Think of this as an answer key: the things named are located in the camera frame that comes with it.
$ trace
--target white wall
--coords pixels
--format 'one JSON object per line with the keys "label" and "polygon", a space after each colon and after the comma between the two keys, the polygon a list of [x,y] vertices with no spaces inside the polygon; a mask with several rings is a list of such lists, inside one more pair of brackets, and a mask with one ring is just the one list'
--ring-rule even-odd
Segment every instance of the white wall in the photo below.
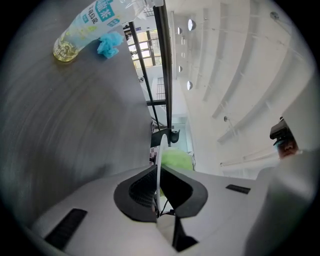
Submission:
{"label": "white wall", "polygon": [[300,150],[320,148],[320,88],[314,75],[306,88],[283,113]]}
{"label": "white wall", "polygon": [[[141,89],[142,89],[145,100],[149,101],[150,98],[149,98],[146,84],[141,84]],[[154,108],[155,108],[156,115],[158,117],[158,121],[161,124],[166,126],[167,125],[167,113],[164,111],[164,109],[161,106],[154,106]],[[152,106],[148,106],[148,109],[149,109],[150,117],[155,119],[155,114],[154,114],[154,110],[153,110]]]}
{"label": "white wall", "polygon": [[147,31],[147,30],[155,30],[157,29],[155,16],[146,17],[146,20],[136,18],[134,20],[134,26],[136,28],[141,27],[141,30],[137,31],[137,33]]}
{"label": "white wall", "polygon": [[[152,81],[154,78],[163,78],[164,77],[162,65],[149,66],[149,67],[146,67],[145,69],[146,69],[146,74],[148,76],[150,86],[152,85]],[[142,77],[144,75],[142,73],[141,68],[136,69],[136,73],[138,74],[138,77]]]}
{"label": "white wall", "polygon": [[177,143],[171,143],[171,147],[178,148],[184,152],[188,152],[188,147],[187,147],[187,136],[186,136],[186,124],[181,123],[181,124],[172,124],[174,126],[173,131],[179,131],[179,140]]}
{"label": "white wall", "polygon": [[[272,11],[281,21],[270,18]],[[191,32],[185,22],[189,18],[197,22]],[[308,46],[271,1],[212,0],[208,9],[175,14],[174,23],[172,30],[183,30],[181,35],[174,33],[175,68],[183,67],[177,79],[186,101],[197,171],[255,179],[261,168],[277,164],[270,129],[315,72]],[[182,36],[186,45],[181,45]],[[189,91],[188,80],[193,82]]]}
{"label": "white wall", "polygon": [[172,117],[186,117],[187,104],[184,94],[181,90],[180,82],[172,80]]}
{"label": "white wall", "polygon": [[185,138],[186,138],[187,151],[188,152],[194,151],[189,120],[187,120],[187,122],[185,123]]}
{"label": "white wall", "polygon": [[158,77],[154,77],[152,80],[152,86],[151,86],[151,95],[154,100],[157,99],[157,92],[158,92]]}

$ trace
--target black vent slot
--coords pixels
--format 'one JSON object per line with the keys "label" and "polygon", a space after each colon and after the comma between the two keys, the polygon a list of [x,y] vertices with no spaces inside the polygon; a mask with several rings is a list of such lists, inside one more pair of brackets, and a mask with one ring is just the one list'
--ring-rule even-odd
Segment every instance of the black vent slot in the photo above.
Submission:
{"label": "black vent slot", "polygon": [[157,222],[152,211],[157,188],[157,166],[153,165],[122,181],[115,189],[113,199],[118,209],[138,222]]}
{"label": "black vent slot", "polygon": [[139,205],[151,208],[157,188],[156,170],[138,179],[129,188],[130,197]]}
{"label": "black vent slot", "polygon": [[180,219],[176,217],[174,222],[174,234],[172,241],[173,248],[175,248],[178,252],[181,252],[197,243],[198,241],[195,240],[192,236],[186,235]]}
{"label": "black vent slot", "polygon": [[160,186],[173,209],[178,208],[187,201],[193,192],[191,185],[166,171],[164,168],[161,170]]}
{"label": "black vent slot", "polygon": [[166,165],[161,166],[160,186],[178,218],[196,216],[208,199],[208,191],[199,181]]}
{"label": "black vent slot", "polygon": [[87,211],[82,209],[72,209],[45,240],[59,250],[63,250],[87,213]]}
{"label": "black vent slot", "polygon": [[237,191],[243,194],[248,194],[251,188],[248,187],[243,187],[243,186],[237,186],[237,185],[228,185],[225,187],[228,190],[233,190],[233,191]]}

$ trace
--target window frame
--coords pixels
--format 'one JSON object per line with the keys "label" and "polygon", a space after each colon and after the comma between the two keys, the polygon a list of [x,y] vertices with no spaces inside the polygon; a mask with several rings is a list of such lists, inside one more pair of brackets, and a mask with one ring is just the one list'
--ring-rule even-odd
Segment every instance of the window frame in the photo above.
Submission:
{"label": "window frame", "polygon": [[[159,40],[159,36],[158,36],[158,38],[151,38],[151,34],[150,34],[150,31],[153,31],[153,30],[157,30],[157,29],[151,29],[151,30],[146,30],[146,31],[141,31],[140,33],[143,33],[143,32],[146,32],[146,36],[147,36],[147,40],[145,40],[145,41],[139,41],[139,44],[141,44],[141,43],[146,43],[147,42],[147,44],[148,44],[148,48],[146,48],[146,49],[143,49],[144,51],[150,51],[150,56],[148,56],[148,57],[143,57],[142,59],[143,59],[143,61],[144,61],[144,59],[149,59],[149,58],[151,58],[151,60],[152,60],[152,66],[148,66],[148,67],[154,67],[154,66],[161,66],[162,65],[162,62],[161,62],[161,64],[156,64],[156,59],[155,59],[155,57],[161,57],[161,54],[160,54],[160,56],[155,56],[155,52],[154,52],[154,48],[153,48],[153,44],[152,44],[152,40]],[[130,46],[134,46],[135,44],[134,43],[132,43],[132,44],[128,44],[128,47],[130,47]],[[134,61],[138,61],[139,60],[139,58],[137,58],[137,59],[132,59],[132,61],[134,62]]]}

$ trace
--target ceiling light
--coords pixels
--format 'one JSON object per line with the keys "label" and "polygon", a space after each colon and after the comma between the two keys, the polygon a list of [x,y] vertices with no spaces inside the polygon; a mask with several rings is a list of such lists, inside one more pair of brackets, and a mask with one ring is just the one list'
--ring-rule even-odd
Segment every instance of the ceiling light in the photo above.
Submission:
{"label": "ceiling light", "polygon": [[196,28],[197,24],[192,19],[188,20],[188,30],[192,31]]}
{"label": "ceiling light", "polygon": [[192,82],[190,82],[190,81],[186,82],[186,88],[187,88],[188,90],[191,90],[193,86],[194,86],[194,85],[192,84]]}
{"label": "ceiling light", "polygon": [[275,21],[279,20],[279,14],[275,11],[270,12],[270,17]]}

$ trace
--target bottle label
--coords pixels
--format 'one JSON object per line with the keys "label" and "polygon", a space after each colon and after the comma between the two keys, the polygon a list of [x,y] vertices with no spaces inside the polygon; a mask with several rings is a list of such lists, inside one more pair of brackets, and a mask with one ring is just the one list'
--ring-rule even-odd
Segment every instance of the bottle label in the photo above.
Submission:
{"label": "bottle label", "polygon": [[115,18],[115,19],[113,19],[112,21],[110,21],[110,22],[108,23],[108,26],[109,26],[109,27],[113,27],[114,25],[117,25],[119,22],[120,22],[120,19]]}
{"label": "bottle label", "polygon": [[114,0],[97,0],[82,11],[81,17],[83,22],[91,22],[96,25],[99,22],[105,22],[115,16],[115,12],[111,7]]}

